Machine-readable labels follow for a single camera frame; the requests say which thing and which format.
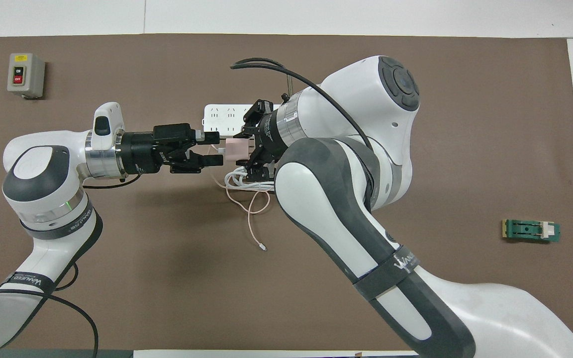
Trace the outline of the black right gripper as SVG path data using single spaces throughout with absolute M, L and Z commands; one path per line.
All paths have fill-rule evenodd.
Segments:
M 277 126 L 277 110 L 273 111 L 270 100 L 258 99 L 243 116 L 244 125 L 234 138 L 251 138 L 256 133 L 256 143 L 263 149 L 255 149 L 249 159 L 237 160 L 238 166 L 246 171 L 245 181 L 269 181 L 269 169 L 265 166 L 279 161 L 285 152 L 285 143 Z M 220 132 L 193 132 L 189 145 L 216 145 L 220 143 Z

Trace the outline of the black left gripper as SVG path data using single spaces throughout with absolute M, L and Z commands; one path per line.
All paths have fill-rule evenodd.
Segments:
M 131 175 L 157 173 L 170 166 L 170 173 L 201 173 L 209 166 L 222 166 L 223 155 L 185 153 L 197 143 L 189 124 L 156 125 L 153 131 L 125 132 L 120 140 L 120 161 Z

